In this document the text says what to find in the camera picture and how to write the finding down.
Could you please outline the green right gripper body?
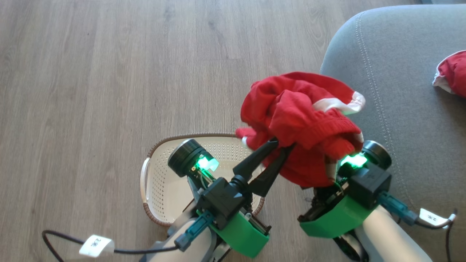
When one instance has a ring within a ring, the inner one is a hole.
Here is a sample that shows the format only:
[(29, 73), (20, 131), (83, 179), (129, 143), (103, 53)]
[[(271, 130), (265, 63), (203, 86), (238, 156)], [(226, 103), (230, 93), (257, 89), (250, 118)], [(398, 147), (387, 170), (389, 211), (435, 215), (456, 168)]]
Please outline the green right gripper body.
[(310, 209), (298, 217), (306, 235), (333, 239), (363, 224), (375, 207), (361, 205), (351, 197), (350, 189), (348, 182), (313, 189)]

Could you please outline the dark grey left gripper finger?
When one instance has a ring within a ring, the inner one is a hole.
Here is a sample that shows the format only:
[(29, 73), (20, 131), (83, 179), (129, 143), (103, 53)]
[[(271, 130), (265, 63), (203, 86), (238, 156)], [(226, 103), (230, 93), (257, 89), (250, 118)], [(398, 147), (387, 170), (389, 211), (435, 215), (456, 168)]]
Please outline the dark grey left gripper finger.
[(278, 157), (256, 179), (249, 183), (249, 189), (253, 194), (266, 197), (294, 147), (293, 144), (281, 148)]
[[(278, 144), (278, 139), (273, 138), (236, 165), (233, 168), (233, 182), (248, 182), (252, 177), (252, 172), (262, 164), (264, 160), (267, 160), (270, 154), (273, 154), (273, 152), (276, 151)], [(277, 157), (278, 155), (275, 156), (270, 163), (272, 163)]]

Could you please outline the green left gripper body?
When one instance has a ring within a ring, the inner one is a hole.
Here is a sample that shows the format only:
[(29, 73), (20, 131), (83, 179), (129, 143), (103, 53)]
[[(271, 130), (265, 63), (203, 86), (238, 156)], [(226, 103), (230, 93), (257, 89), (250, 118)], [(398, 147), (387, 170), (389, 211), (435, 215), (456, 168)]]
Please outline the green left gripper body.
[(254, 215), (235, 214), (222, 230), (214, 224), (210, 228), (234, 251), (255, 258), (269, 242), (266, 227)]

